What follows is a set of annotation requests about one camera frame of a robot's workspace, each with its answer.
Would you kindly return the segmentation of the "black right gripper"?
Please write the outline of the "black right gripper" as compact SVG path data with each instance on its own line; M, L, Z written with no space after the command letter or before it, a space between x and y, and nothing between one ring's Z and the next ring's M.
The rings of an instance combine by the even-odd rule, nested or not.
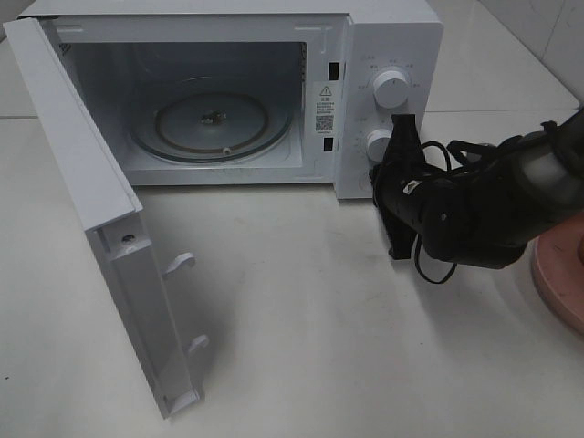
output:
M414 114L391 115L393 129L382 162L370 171L373 203L393 260L429 257L457 265L501 269L523 255L525 245L503 245L480 229L485 213L471 205L460 182L425 164ZM412 175L418 169L421 175Z

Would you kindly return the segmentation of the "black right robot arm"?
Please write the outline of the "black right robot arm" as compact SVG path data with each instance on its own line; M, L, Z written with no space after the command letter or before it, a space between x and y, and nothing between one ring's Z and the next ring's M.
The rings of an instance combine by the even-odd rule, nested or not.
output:
M527 243L583 209L583 113L498 145L434 144L445 168L427 162L412 114L392 116L393 132L370 170L394 260L421 251L453 265L501 269Z

